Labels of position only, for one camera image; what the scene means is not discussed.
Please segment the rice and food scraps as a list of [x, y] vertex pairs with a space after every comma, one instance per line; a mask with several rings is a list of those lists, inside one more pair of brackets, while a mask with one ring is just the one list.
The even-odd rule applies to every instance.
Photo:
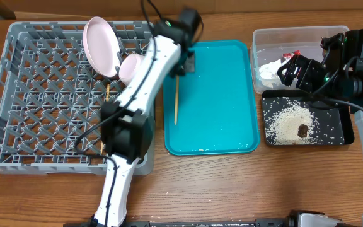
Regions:
[[266, 143], [272, 146], [343, 145], [340, 112], [312, 108], [297, 97], [262, 99]]

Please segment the red snack wrapper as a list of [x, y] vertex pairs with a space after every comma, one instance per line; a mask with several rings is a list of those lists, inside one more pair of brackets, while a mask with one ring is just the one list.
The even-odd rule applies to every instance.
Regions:
[[285, 53], [282, 54], [282, 61], [288, 61], [291, 58], [293, 58], [295, 55], [301, 55], [301, 51], [300, 50], [296, 50], [290, 53]]

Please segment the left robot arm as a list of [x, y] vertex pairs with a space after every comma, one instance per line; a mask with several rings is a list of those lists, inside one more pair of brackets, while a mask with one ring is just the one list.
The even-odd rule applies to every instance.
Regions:
[[185, 8], [176, 20], [161, 18], [151, 27], [145, 58], [131, 83], [113, 102], [100, 109], [101, 140], [107, 172], [101, 201], [90, 226], [121, 226], [127, 215], [130, 183], [153, 139], [149, 120], [154, 99], [165, 77], [184, 74], [183, 65], [204, 23], [199, 12]]

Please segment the small white bowl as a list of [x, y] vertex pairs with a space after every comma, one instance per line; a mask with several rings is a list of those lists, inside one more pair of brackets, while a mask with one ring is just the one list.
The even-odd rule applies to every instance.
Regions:
[[143, 60], [144, 56], [140, 54], [131, 54], [124, 59], [118, 73], [119, 79], [124, 85], [128, 86], [130, 84]]

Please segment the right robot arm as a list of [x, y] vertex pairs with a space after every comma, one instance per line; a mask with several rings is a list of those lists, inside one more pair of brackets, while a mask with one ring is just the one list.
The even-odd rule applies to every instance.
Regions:
[[355, 116], [363, 152], [363, 29], [322, 38], [323, 60], [295, 55], [277, 70], [281, 83], [308, 93], [326, 108], [348, 107]]

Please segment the white napkin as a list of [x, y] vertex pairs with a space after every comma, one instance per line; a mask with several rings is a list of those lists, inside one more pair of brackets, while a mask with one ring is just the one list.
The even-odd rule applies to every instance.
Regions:
[[275, 88], [280, 84], [280, 78], [277, 75], [278, 69], [282, 66], [280, 59], [262, 65], [259, 68], [260, 82], [267, 88]]

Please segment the large white round plate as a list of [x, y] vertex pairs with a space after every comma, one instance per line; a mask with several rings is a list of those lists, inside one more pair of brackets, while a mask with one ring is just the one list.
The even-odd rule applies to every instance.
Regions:
[[83, 30], [83, 47], [87, 60], [99, 74], [112, 78], [117, 74], [120, 60], [118, 38], [110, 24], [95, 16]]

